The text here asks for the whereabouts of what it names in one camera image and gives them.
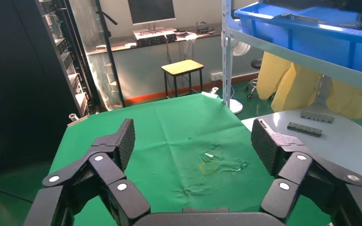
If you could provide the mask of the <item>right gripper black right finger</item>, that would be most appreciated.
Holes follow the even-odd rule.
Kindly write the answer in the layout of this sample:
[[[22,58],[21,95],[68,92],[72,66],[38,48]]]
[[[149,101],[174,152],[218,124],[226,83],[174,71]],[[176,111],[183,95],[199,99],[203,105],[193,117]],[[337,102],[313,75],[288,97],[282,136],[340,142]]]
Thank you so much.
[[[251,143],[274,177],[260,210],[286,223],[300,196],[312,200],[335,226],[362,226],[362,175],[314,154],[298,138],[255,119]]]

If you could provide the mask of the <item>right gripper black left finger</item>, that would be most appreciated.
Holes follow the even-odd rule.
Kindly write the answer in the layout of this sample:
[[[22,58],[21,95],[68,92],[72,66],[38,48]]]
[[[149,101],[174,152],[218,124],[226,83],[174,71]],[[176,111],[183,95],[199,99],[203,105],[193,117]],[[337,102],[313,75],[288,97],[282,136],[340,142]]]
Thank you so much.
[[[134,144],[132,119],[125,119],[116,133],[96,138],[84,156],[43,179],[24,224],[72,226],[75,215],[95,197],[119,226],[134,225],[150,214],[150,204],[125,175]]]

